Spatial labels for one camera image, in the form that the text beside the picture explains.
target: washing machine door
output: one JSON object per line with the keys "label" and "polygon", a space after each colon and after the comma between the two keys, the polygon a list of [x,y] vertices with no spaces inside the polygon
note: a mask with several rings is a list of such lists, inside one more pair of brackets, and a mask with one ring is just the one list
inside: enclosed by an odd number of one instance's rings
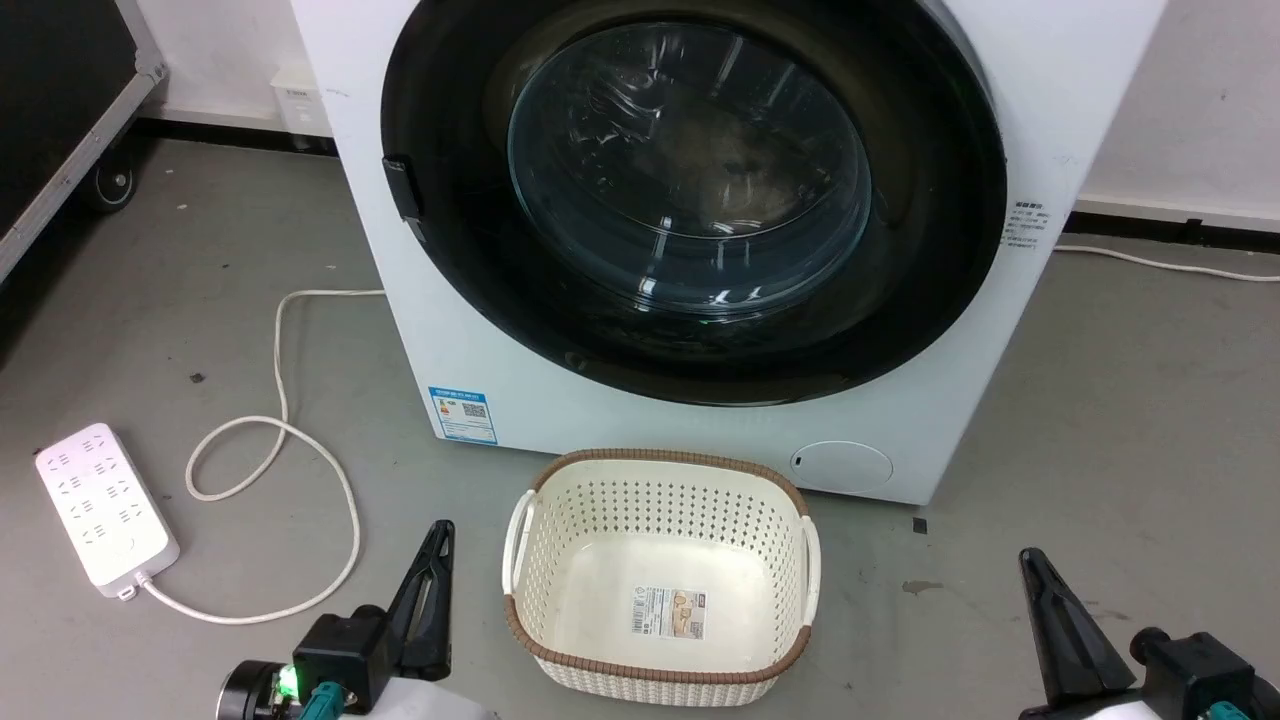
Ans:
{"label": "washing machine door", "polygon": [[792,402],[972,301],[1005,164],[904,0],[424,0],[383,96],[404,218],[484,316],[650,397]]}

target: laundry basket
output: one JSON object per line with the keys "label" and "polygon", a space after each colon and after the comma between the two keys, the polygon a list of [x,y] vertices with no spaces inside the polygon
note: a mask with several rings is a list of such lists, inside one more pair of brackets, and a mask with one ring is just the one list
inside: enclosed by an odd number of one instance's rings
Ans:
{"label": "laundry basket", "polygon": [[660,705],[763,696],[822,578],[804,500],[762,465],[654,450],[558,457],[516,505],[507,623],[557,683]]}

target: washing machine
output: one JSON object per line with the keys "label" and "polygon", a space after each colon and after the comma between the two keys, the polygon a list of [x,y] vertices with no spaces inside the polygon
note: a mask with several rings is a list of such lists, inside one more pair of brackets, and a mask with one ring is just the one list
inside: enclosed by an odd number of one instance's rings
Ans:
{"label": "washing machine", "polygon": [[1164,0],[294,9],[436,437],[923,505]]}

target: brown basket rim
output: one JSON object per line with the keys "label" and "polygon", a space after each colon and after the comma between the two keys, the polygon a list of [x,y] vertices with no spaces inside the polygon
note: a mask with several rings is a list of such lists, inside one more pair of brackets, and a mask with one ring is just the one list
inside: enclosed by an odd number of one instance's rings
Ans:
{"label": "brown basket rim", "polygon": [[[547,480],[550,479],[557,471],[562,470],[567,465],[573,462],[582,462],[585,460],[649,460],[658,462],[685,462],[690,465],[705,465],[709,468],[722,468],[726,470],[736,470],[740,473],[749,473],[760,478],[764,478],[773,484],[778,486],[787,493],[791,502],[795,503],[796,511],[804,518],[809,515],[809,506],[805,503],[804,497],[800,496],[800,491],[791,484],[781,473],[759,465],[755,462],[748,462],[745,460],[732,460],[728,457],[719,457],[716,455],[701,455],[698,452],[681,452],[675,450],[626,450],[626,448],[600,448],[600,450],[580,450],[577,452],[570,452],[567,455],[561,455],[552,461],[550,465],[544,469],[538,478],[534,479],[534,491],[541,489]],[[763,670],[755,670],[751,673],[690,673],[685,670],[659,670],[654,667],[639,667],[635,665],[618,665],[616,662],[603,662],[599,660],[590,660],[588,657],[580,657],[576,655],[568,655],[563,652],[556,652],[547,646],[543,646],[535,641],[526,630],[524,624],[520,621],[520,612],[516,610],[516,598],[511,594],[503,597],[503,605],[507,614],[507,626],[511,628],[513,635],[516,635],[516,642],[524,646],[534,657],[544,660],[547,662],[554,662],[557,665],[566,665],[576,670],[585,670],[588,673],[600,673],[604,675],[613,675],[618,678],[630,678],[635,680],[653,680],[658,683],[686,683],[686,684],[699,684],[699,685],[749,685],[755,683],[763,683],[765,680],[772,680],[782,673],[786,673],[800,655],[804,652],[805,646],[809,644],[809,637],[813,633],[813,628],[809,625],[803,625],[800,632],[796,633],[796,639],[791,643],[791,648],[787,650],[786,655],[780,657],[773,665],[764,667]]]}
{"label": "brown basket rim", "polygon": [[746,460],[733,460],[731,457],[721,457],[718,455],[703,455],[700,452],[682,452],[677,450],[635,450],[621,447],[579,450],[576,452],[561,455],[556,460],[552,460],[552,464],[543,469],[536,478],[534,478],[534,491],[536,492],[543,489],[547,480],[549,480],[556,473],[563,470],[566,466],[586,460],[648,460],[650,462],[684,462],[686,465],[704,465],[723,470],[736,470],[739,473],[756,475],[778,486],[787,493],[791,502],[795,503],[796,511],[801,518],[809,514],[809,505],[805,503],[800,491],[791,484],[791,480],[786,479],[773,468],[768,468],[758,462],[748,462]]}

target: label sticker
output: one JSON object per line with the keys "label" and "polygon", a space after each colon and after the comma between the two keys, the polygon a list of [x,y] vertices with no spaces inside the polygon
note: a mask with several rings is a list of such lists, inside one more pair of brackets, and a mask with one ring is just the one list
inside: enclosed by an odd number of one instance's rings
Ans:
{"label": "label sticker", "polygon": [[703,639],[707,593],[636,585],[631,594],[631,632],[662,638]]}
{"label": "label sticker", "polygon": [[1005,232],[1000,238],[1009,247],[1032,249],[1039,245],[1047,234],[1053,215],[1044,211],[1043,202],[1019,200],[1009,210],[1005,219]]}
{"label": "label sticker", "polygon": [[489,401],[484,395],[433,387],[431,405],[435,407],[435,416],[440,419],[444,437],[498,445],[498,434],[493,432],[493,418],[489,416]]}

